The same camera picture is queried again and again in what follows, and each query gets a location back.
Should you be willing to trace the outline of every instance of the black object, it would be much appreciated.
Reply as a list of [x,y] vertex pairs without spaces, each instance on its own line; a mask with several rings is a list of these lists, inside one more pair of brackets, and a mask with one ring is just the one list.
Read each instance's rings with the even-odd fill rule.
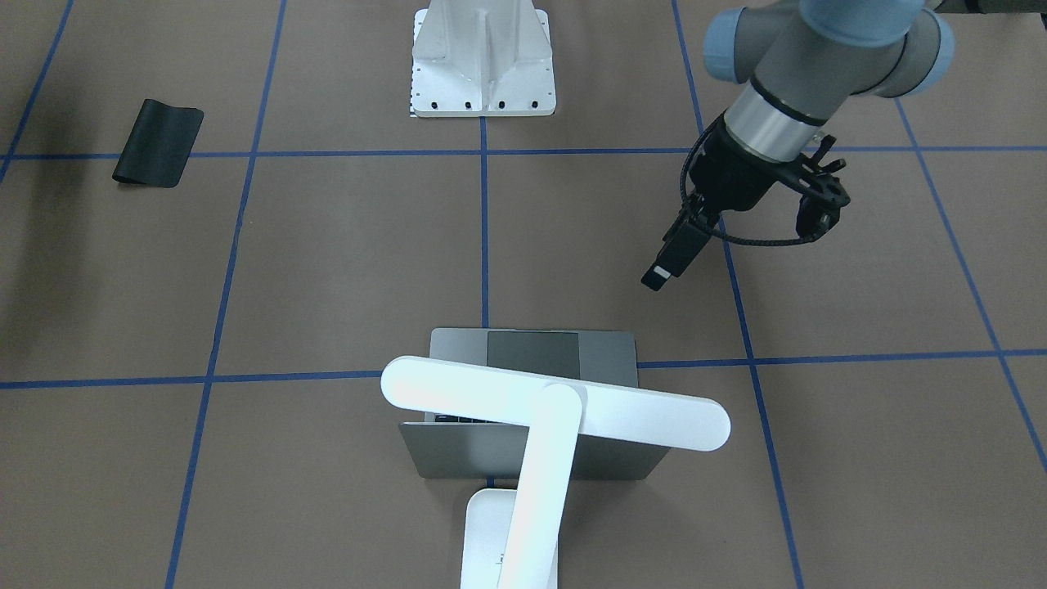
[[174,187],[182,178],[202,121],[202,110],[175,108],[146,98],[120,152],[113,179],[129,184]]
[[[701,133],[688,153],[680,176],[680,213],[662,237],[665,244],[654,263],[640,278],[659,290],[670,276],[680,277],[713,236],[738,245],[780,247],[811,243],[840,221],[840,208],[850,197],[832,174],[847,162],[837,159],[825,166],[821,160],[836,142],[826,135],[810,157],[800,154],[793,161],[775,163],[745,151],[731,137],[721,114]],[[690,177],[694,188],[687,190]],[[774,185],[781,182],[800,192],[796,239],[744,239],[715,228],[723,210],[749,210]]]

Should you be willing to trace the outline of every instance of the open laptop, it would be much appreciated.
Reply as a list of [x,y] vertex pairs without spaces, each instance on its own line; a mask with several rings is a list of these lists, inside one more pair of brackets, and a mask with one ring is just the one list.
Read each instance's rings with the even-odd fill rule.
[[[637,346],[621,332],[438,329],[429,357],[477,366],[638,387]],[[400,425],[418,474],[427,479],[516,479],[528,429],[426,413]],[[669,449],[578,436],[571,478],[640,480]]]

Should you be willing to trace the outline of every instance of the brown floor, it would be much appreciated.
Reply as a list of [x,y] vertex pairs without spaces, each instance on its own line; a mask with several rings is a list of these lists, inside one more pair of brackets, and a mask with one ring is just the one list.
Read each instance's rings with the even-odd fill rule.
[[[558,110],[484,122],[407,116],[424,0],[0,3],[0,586],[456,587],[485,482],[420,479],[376,377],[489,325],[632,332],[733,422],[574,484],[564,589],[1047,587],[1039,16],[950,17],[941,83],[845,105],[825,239],[655,294],[734,3],[537,4]],[[206,113],[176,188],[110,178],[146,97]]]

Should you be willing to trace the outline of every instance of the light blue joint cap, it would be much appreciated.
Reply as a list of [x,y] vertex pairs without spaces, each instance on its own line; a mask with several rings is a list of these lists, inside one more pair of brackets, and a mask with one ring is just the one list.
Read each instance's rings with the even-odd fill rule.
[[819,35],[854,47],[900,41],[923,0],[801,0],[800,15]]
[[709,28],[706,29],[701,53],[706,62],[706,71],[716,80],[738,84],[734,73],[734,40],[738,32],[738,19],[744,9],[723,10],[713,18]]
[[931,71],[927,72],[927,77],[918,86],[901,94],[903,96],[922,92],[937,84],[945,75],[945,70],[949,69],[950,64],[953,63],[953,55],[956,54],[956,38],[953,37],[953,28],[941,17],[934,14],[933,10],[927,12],[931,13],[931,16],[934,17],[934,22],[938,23],[938,56],[934,59],[934,65],[931,66]]

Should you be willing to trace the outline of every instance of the grid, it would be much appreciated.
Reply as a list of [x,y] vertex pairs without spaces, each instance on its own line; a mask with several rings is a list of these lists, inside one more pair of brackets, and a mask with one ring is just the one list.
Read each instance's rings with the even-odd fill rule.
[[[2,167],[0,167],[0,182],[3,181],[8,167],[13,161],[19,160],[77,160],[77,159],[117,159],[119,157],[118,153],[70,153],[70,154],[18,154],[17,149],[19,141],[25,131],[25,127],[28,122],[29,115],[32,111],[34,105],[41,92],[44,84],[44,80],[47,76],[47,72],[50,68],[51,62],[61,43],[63,32],[66,29],[66,25],[69,21],[70,12],[73,7],[74,0],[68,0],[65,9],[62,13],[61,21],[58,25],[58,29],[54,33],[53,41],[50,44],[50,48],[47,52],[47,56],[43,63],[40,74],[37,78],[36,85],[29,95],[27,104],[23,110],[22,116],[19,120],[17,131],[8,145],[8,149],[3,156]],[[276,65],[280,53],[280,41],[281,33],[283,30],[284,17],[287,8],[287,0],[281,0],[279,15],[276,18],[275,30],[272,37],[271,50],[268,55],[268,68],[265,76],[265,84],[262,91],[262,96],[260,105],[258,108],[258,117],[254,126],[253,140],[251,144],[251,150],[247,152],[194,152],[191,157],[193,158],[239,158],[245,159],[247,161],[247,172],[243,182],[242,195],[240,198],[240,206],[238,209],[236,227],[233,229],[232,243],[229,249],[228,263],[225,272],[225,279],[223,282],[223,289],[221,294],[221,302],[218,310],[218,317],[215,324],[214,331],[214,344],[211,347],[209,361],[207,364],[207,370],[204,375],[198,376],[159,376],[153,378],[136,378],[136,379],[92,379],[92,380],[62,380],[62,381],[24,381],[24,382],[0,382],[0,390],[23,390],[23,389],[52,389],[52,388],[87,388],[87,387],[111,387],[111,386],[135,386],[135,385],[201,385],[202,394],[199,407],[199,413],[197,417],[195,434],[193,437],[193,448],[190,457],[190,463],[185,476],[185,484],[182,493],[182,501],[177,522],[177,527],[175,529],[174,542],[172,546],[170,566],[168,571],[166,584],[168,588],[174,587],[175,576],[178,569],[179,551],[181,548],[182,537],[184,533],[185,520],[191,506],[194,475],[196,471],[196,466],[200,455],[200,444],[205,427],[205,422],[207,417],[207,407],[210,398],[210,391],[214,384],[221,383],[263,383],[263,382],[284,382],[284,381],[321,381],[321,380],[352,380],[352,379],[377,379],[381,376],[380,370],[357,370],[357,371],[324,371],[324,372],[290,372],[290,373],[253,373],[253,375],[219,375],[217,373],[216,367],[219,357],[219,352],[222,343],[222,332],[225,324],[226,310],[229,301],[229,292],[231,289],[232,280],[236,272],[236,264],[238,257],[238,241],[241,228],[244,221],[244,211],[246,209],[248,199],[251,191],[251,182],[253,178],[253,172],[255,162],[259,158],[269,158],[269,157],[405,157],[405,156],[462,156],[462,157],[478,157],[480,159],[480,174],[481,174],[481,242],[482,242],[482,281],[480,285],[482,292],[482,317],[481,325],[483,327],[490,326],[490,307],[489,307],[489,227],[488,227],[488,161],[491,156],[541,156],[541,155],[599,155],[599,154],[683,154],[687,153],[689,148],[687,146],[664,146],[664,148],[573,148],[573,149],[490,149],[488,146],[488,129],[487,120],[481,117],[478,120],[478,133],[480,133],[480,149],[458,149],[458,150],[358,150],[358,151],[341,151],[341,150],[302,150],[302,151],[263,151],[260,150],[260,143],[262,138],[263,124],[265,122],[266,107],[269,97],[269,89],[272,83],[273,71]],[[689,59],[687,43],[684,35],[684,27],[681,20],[680,7],[677,0],[671,0],[672,10],[675,18],[675,27],[678,36],[680,49],[684,62],[684,74],[686,74],[688,88],[690,91],[691,103],[693,105],[694,117],[696,122],[696,129],[700,131],[704,128],[703,113],[698,100],[698,95],[696,91],[694,74],[692,71],[692,65]],[[764,443],[766,445],[767,459],[770,462],[770,468],[772,471],[772,476],[775,484],[775,491],[778,498],[779,508],[781,513],[782,526],[785,534],[785,539],[788,545],[789,557],[793,565],[793,572],[795,575],[796,585],[798,588],[804,586],[803,573],[801,570],[800,559],[798,557],[796,542],[794,540],[792,526],[789,522],[788,505],[786,500],[786,490],[782,484],[781,474],[778,468],[778,459],[775,450],[775,441],[772,432],[772,427],[767,418],[766,409],[763,401],[763,392],[760,383],[760,377],[757,368],[760,366],[773,366],[773,365],[803,365],[803,364],[829,364],[829,363],[891,363],[891,362],[907,362],[907,361],[936,361],[936,360],[956,360],[956,359],[995,359],[999,362],[1000,369],[1006,379],[1007,385],[1013,397],[1013,402],[1019,411],[1021,412],[1022,418],[1028,430],[1029,441],[1035,449],[1039,456],[1041,467],[1047,471],[1047,455],[1045,455],[1043,445],[1040,440],[1035,426],[1029,415],[1029,412],[1025,406],[1022,393],[1011,375],[1010,367],[1008,365],[1009,359],[1023,358],[1023,357],[1045,357],[1047,356],[1047,348],[1018,348],[1018,349],[1006,349],[1000,344],[997,338],[996,331],[994,330],[993,323],[989,319],[988,313],[985,310],[985,305],[982,302],[982,298],[979,293],[978,286],[975,282],[975,278],[971,272],[967,262],[963,254],[962,245],[957,237],[948,211],[941,198],[938,195],[938,190],[935,184],[934,177],[925,160],[923,154],[927,152],[1044,152],[1047,151],[1047,145],[1034,144],[1034,145],[921,145],[917,140],[915,133],[909,122],[909,117],[907,116],[906,110],[900,100],[895,99],[894,104],[897,109],[898,116],[901,120],[905,131],[909,137],[910,144],[908,145],[882,145],[882,146],[866,146],[866,145],[842,145],[836,148],[840,152],[904,152],[912,153],[919,161],[920,168],[922,171],[923,177],[927,181],[928,187],[930,188],[931,195],[934,199],[935,206],[937,208],[938,214],[940,217],[941,223],[949,235],[953,251],[957,257],[957,260],[962,268],[963,276],[966,280],[967,287],[970,289],[971,297],[973,298],[981,322],[984,325],[984,330],[992,342],[992,349],[985,350],[965,350],[965,352],[942,352],[942,353],[918,353],[918,354],[883,354],[883,355],[839,355],[839,356],[808,356],[808,357],[785,357],[785,358],[761,358],[757,357],[753,352],[752,339],[750,336],[749,323],[745,317],[745,308],[743,304],[743,289],[739,285],[738,276],[735,271],[735,265],[732,257],[732,248],[728,243],[722,243],[723,252],[727,262],[727,269],[730,275],[730,281],[734,297],[734,304],[737,313],[738,326],[741,334],[742,343],[744,346],[745,357],[735,358],[735,359],[719,359],[719,360],[691,360],[691,361],[648,361],[638,363],[638,368],[640,370],[651,370],[651,369],[663,369],[663,368],[711,368],[711,367],[748,367],[749,373],[752,381],[753,393],[755,395],[756,405],[759,410],[761,426],[763,430]],[[726,230],[723,221],[720,221],[721,230]]]

